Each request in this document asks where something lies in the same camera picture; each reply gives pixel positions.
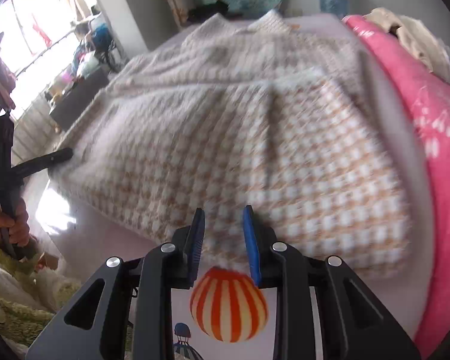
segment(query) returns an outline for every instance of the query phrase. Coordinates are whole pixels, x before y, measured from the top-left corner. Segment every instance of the checkered garment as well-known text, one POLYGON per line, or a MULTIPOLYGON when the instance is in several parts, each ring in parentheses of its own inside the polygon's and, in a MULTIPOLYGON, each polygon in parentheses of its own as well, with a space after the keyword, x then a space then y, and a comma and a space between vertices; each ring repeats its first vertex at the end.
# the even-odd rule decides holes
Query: checkered garment
POLYGON ((98 93, 52 181, 159 243, 202 207, 202 261, 224 268, 248 271, 251 204, 303 254, 392 275, 410 220, 360 69, 353 43, 294 31, 273 11, 242 30, 214 16, 98 93))

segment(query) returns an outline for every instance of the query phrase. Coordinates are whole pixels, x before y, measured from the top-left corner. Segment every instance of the human hand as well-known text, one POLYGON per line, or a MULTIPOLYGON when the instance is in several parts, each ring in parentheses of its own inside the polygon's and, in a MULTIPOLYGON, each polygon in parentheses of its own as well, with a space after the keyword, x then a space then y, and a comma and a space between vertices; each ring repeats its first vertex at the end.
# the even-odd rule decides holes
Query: human hand
POLYGON ((11 244, 18 244, 18 246, 26 246, 30 241, 30 228, 27 225, 28 213, 27 207, 23 199, 17 204, 15 210, 16 220, 13 220, 8 215, 0 212, 0 228, 8 228, 8 235, 10 237, 11 244))

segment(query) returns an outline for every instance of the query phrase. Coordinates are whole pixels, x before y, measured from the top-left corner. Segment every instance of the silver screw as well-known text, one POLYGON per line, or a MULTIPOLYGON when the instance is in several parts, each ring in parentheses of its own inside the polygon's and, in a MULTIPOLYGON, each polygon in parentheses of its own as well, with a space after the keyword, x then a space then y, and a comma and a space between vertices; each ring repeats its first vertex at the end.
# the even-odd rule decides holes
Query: silver screw
POLYGON ((110 268, 114 268, 116 266, 120 265, 120 259, 118 257, 110 257, 107 261, 106 261, 106 265, 110 268))
POLYGON ((285 251, 287 249, 287 245, 283 242, 276 242, 271 246, 274 251, 285 251))
POLYGON ((162 247, 160 248, 160 250, 161 250, 163 253, 171 253, 171 252, 173 252, 173 251, 175 250, 175 245, 174 245, 174 244, 171 244, 171 243, 166 243, 166 244, 163 244, 163 245, 162 245, 162 247))
POLYGON ((341 266, 342 265, 342 259, 337 256, 330 256, 327 261, 331 266, 341 266))

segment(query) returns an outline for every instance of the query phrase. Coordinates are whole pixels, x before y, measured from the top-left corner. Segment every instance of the pink cloth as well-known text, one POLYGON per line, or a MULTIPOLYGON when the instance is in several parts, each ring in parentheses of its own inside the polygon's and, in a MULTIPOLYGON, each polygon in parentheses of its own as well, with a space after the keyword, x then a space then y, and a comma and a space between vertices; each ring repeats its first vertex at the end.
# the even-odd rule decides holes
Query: pink cloth
POLYGON ((427 307, 415 336, 427 358, 450 330, 450 85, 361 16, 343 21, 372 51, 396 85, 421 139, 435 206, 435 266, 427 307))

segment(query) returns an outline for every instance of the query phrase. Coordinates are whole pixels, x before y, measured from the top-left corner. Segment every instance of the orange striped hot air balloon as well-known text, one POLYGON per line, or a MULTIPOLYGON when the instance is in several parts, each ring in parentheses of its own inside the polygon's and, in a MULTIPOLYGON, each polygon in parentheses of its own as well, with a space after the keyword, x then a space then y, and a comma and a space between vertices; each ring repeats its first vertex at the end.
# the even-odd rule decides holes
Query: orange striped hot air balloon
POLYGON ((267 303, 252 280, 217 267, 193 289, 190 312, 201 330, 223 342, 248 340, 268 320, 267 303))

